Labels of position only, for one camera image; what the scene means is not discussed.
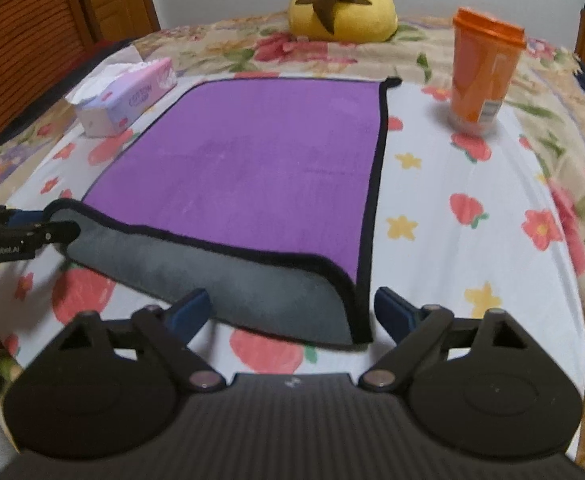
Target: microfiber towel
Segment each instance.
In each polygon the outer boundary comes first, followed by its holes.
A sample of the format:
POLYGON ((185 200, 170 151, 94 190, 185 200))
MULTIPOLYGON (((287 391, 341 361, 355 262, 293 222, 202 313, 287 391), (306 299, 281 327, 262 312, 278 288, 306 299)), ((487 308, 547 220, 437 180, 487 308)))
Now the microfiber towel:
POLYGON ((369 287, 386 82, 274 78, 186 92, 53 220, 67 255, 217 317, 300 340, 371 340, 369 287))

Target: tissue box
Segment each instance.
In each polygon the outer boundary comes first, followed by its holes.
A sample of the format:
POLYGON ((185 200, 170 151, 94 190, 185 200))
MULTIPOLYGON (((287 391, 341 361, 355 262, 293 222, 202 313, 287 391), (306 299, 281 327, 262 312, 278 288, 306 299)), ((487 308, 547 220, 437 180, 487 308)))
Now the tissue box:
POLYGON ((75 105, 89 137, 112 137, 130 127, 141 114, 176 85, 169 57, 115 79, 101 94, 75 105))

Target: orange cup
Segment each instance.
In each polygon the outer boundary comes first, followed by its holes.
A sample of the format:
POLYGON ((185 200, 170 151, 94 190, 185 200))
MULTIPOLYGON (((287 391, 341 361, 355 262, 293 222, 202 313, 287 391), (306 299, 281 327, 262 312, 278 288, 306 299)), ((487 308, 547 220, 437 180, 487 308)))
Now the orange cup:
POLYGON ((461 7, 453 18, 455 58, 450 120, 458 130, 482 135, 492 128, 506 97, 524 29, 461 7))

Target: ribbed black surface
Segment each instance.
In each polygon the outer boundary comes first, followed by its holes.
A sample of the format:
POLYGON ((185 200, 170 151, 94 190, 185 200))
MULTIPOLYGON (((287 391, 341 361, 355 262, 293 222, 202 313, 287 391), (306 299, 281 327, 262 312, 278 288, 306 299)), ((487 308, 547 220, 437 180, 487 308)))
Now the ribbed black surface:
POLYGON ((227 390, 191 397, 172 426, 133 452, 74 463, 26 452, 0 475, 49 479, 585 480, 585 473, 564 456, 508 465, 454 454, 420 433, 402 401, 364 392, 345 374, 240 375, 227 390))

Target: yellow plush toy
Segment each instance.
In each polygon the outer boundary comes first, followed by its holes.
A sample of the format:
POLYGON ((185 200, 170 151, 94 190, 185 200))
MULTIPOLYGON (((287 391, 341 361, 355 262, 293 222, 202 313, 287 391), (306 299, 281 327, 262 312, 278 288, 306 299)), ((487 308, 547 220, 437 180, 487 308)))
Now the yellow plush toy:
POLYGON ((397 29, 393 0, 291 0, 290 31, 311 40, 385 41, 397 29))

